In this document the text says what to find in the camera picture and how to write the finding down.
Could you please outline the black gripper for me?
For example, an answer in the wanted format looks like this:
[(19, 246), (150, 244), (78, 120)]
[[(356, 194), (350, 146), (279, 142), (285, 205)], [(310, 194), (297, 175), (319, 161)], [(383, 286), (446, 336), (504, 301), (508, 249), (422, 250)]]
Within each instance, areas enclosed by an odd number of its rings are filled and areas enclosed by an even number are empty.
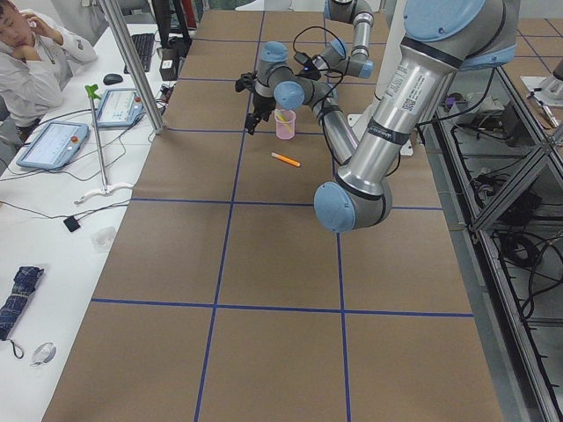
[(325, 71), (327, 66), (324, 62), (307, 62), (303, 66), (303, 77), (318, 81)]
[(245, 130), (249, 135), (253, 135), (256, 127), (260, 124), (260, 115), (263, 115), (265, 122), (270, 120), (272, 111), (275, 109), (275, 98), (264, 97), (255, 93), (253, 96), (253, 107), (253, 113), (248, 113), (245, 116)]

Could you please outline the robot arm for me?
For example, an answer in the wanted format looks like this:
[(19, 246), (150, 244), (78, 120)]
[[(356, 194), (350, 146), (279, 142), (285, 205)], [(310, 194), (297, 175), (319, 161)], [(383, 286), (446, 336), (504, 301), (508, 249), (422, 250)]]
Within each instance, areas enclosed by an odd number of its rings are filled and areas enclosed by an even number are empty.
[(329, 1), (325, 16), (353, 26), (353, 46), (333, 40), (319, 55), (296, 53), (303, 68), (294, 73), (287, 63), (288, 49), (277, 41), (266, 43), (256, 70), (235, 84), (236, 91), (253, 95), (245, 129), (253, 132), (276, 108), (308, 106), (339, 166), (333, 180), (315, 193), (316, 217), (337, 233), (377, 225), (391, 211), (386, 179), (391, 165), (442, 81), (460, 70), (510, 62), (519, 11), (517, 1), (407, 2), (400, 61), (367, 126), (356, 135), (337, 103), (335, 89), (320, 77), (325, 72), (360, 78), (371, 74), (368, 44), (374, 16), (364, 1)]
[(351, 46), (336, 35), (321, 54), (306, 55), (301, 76), (318, 80), (323, 72), (369, 79), (374, 63), (369, 55), (369, 41), (374, 14), (366, 1), (325, 1), (325, 18), (353, 27)]

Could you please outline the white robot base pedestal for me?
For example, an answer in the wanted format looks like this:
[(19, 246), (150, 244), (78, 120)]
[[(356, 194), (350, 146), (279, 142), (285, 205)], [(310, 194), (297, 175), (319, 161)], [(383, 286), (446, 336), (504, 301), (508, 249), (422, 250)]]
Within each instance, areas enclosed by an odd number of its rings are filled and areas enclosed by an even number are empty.
[(405, 34), (404, 28), (404, 9), (406, 1), (380, 1), (377, 13), (384, 15), (389, 28), (388, 38), (384, 48), (383, 59), (379, 66), (377, 84), (373, 93), (372, 102), (364, 109), (361, 114), (349, 114), (348, 124), (352, 128), (356, 137), (360, 139), (366, 131), (369, 118), (374, 114), (379, 102), (383, 99), (386, 88), (394, 75), (401, 60), (400, 41)]

